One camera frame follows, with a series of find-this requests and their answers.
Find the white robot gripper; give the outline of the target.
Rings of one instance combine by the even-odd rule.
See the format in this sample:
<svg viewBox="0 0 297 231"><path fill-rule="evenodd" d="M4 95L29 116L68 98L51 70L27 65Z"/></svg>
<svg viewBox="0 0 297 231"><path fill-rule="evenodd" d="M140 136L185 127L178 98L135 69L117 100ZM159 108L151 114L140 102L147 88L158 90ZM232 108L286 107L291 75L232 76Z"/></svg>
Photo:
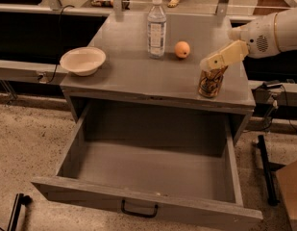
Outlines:
<svg viewBox="0 0 297 231"><path fill-rule="evenodd" d="M201 69L221 69L241 62L247 55L253 59L278 55L280 49L276 38L277 15L272 13L234 27L230 32L230 38L234 41L204 58L200 62Z"/></svg>

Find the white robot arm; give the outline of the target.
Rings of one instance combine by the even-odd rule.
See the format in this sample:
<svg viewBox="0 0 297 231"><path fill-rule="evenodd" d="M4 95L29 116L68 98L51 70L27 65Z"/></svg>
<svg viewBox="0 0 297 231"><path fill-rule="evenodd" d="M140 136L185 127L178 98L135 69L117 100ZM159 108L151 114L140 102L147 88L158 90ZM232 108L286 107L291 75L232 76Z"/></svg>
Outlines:
<svg viewBox="0 0 297 231"><path fill-rule="evenodd" d="M297 8L271 13L229 31L230 43L200 62L210 72L235 64L246 56L254 59L297 50Z"/></svg>

